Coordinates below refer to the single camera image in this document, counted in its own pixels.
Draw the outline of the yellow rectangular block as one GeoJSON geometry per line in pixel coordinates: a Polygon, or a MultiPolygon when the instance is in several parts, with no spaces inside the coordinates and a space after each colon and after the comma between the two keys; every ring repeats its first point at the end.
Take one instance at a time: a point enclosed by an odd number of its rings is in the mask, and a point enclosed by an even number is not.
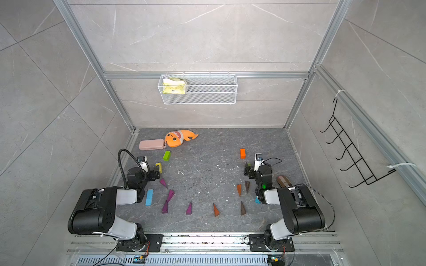
{"type": "Polygon", "coordinates": [[[162,163],[160,162],[156,163],[155,166],[158,168],[159,173],[162,174],[163,173],[162,163]]]}

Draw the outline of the green rectangular block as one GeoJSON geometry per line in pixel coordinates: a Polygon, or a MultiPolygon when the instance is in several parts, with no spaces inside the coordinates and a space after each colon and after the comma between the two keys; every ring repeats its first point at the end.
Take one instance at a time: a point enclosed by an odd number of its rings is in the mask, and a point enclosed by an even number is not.
{"type": "Polygon", "coordinates": [[[172,153],[170,151],[166,150],[166,152],[164,153],[164,156],[163,156],[163,160],[169,161],[170,158],[171,158],[171,155],[172,155],[172,153]]]}

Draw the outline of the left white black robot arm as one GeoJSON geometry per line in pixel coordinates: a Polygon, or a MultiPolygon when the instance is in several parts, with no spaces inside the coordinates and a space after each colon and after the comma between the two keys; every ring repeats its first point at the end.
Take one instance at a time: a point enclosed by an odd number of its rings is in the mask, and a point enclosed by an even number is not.
{"type": "Polygon", "coordinates": [[[160,167],[146,173],[139,167],[128,171],[128,188],[116,186],[84,190],[68,221],[68,231],[74,235],[109,236],[117,241],[117,252],[158,252],[163,235],[144,233],[138,223],[116,215],[118,206],[141,203],[145,186],[160,178],[160,167]]]}

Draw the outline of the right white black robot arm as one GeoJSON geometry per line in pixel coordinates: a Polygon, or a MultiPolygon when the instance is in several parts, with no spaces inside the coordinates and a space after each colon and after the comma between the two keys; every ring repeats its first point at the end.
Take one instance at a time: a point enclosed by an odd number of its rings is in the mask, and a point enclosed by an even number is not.
{"type": "Polygon", "coordinates": [[[326,228],[326,219],[311,189],[304,184],[274,187],[270,165],[245,164],[244,175],[256,181],[256,199],[263,205],[280,206],[282,218],[266,226],[264,234],[249,235],[254,250],[281,250],[299,233],[326,228]]]}

